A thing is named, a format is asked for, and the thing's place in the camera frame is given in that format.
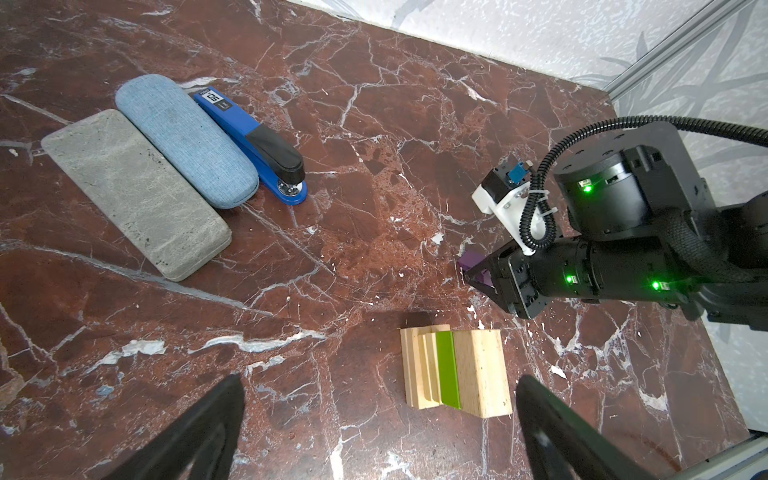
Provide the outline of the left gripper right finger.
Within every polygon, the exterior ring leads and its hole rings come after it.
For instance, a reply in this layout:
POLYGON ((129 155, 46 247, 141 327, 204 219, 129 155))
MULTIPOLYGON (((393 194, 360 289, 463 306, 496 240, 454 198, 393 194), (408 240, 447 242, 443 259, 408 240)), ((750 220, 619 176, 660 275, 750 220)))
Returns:
POLYGON ((520 377, 516 409, 535 479, 650 479, 535 377, 520 377))

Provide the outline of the green block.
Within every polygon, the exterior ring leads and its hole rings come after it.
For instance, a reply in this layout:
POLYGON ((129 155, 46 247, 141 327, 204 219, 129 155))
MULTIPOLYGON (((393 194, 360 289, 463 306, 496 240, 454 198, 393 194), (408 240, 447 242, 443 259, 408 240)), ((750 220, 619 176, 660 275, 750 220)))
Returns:
POLYGON ((441 403, 461 409, 454 337, 451 331, 436 333, 436 349, 441 403))

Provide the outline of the wood block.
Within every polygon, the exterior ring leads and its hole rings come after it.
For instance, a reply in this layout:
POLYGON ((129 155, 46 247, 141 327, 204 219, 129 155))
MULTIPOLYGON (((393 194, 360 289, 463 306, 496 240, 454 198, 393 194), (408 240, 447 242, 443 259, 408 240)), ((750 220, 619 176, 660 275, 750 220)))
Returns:
POLYGON ((440 406, 436 333, 449 331, 448 324, 400 330, 406 402, 422 410, 440 406))
POLYGON ((460 409, 483 419, 512 414, 501 331, 457 330, 453 343, 460 409))

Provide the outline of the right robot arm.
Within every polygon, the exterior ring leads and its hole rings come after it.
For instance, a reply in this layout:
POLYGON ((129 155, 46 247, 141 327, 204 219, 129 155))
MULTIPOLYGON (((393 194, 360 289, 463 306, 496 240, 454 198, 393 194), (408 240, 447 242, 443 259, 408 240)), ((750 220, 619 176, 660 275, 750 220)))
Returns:
POLYGON ((523 319, 557 298, 645 301, 765 330, 767 197, 717 206, 685 132, 767 143, 758 127, 639 115, 571 133, 536 170, 502 163, 473 198, 511 240, 464 253, 465 281, 523 319))

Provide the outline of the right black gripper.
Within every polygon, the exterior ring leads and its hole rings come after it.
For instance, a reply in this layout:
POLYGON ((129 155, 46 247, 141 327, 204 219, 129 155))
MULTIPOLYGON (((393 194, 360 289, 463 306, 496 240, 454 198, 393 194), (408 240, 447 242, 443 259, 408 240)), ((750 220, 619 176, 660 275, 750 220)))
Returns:
POLYGON ((493 287, 470 285, 507 313, 532 320, 547 305, 560 298, 592 303, 594 285, 590 278, 588 243, 580 239, 559 239, 533 257, 523 254, 510 241, 469 270, 469 276, 489 269, 493 287))

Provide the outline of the purple block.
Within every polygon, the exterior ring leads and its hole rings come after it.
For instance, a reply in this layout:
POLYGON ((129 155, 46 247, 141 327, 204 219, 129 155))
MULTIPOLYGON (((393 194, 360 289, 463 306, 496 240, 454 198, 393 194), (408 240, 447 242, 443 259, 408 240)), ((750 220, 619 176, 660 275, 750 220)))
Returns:
POLYGON ((466 250, 457 260, 465 281, 470 285, 483 285, 489 288, 493 287, 492 276, 489 269, 479 270, 474 275, 469 276, 467 272, 485 261, 485 256, 473 250, 466 250))

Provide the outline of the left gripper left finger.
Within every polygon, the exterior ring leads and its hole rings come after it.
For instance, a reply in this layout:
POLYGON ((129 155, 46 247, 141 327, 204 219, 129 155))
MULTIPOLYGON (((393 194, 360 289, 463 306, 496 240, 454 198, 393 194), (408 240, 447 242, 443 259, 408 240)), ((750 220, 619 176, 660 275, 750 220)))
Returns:
POLYGON ((227 479, 240 437, 245 391, 238 374, 222 379, 108 479, 227 479))

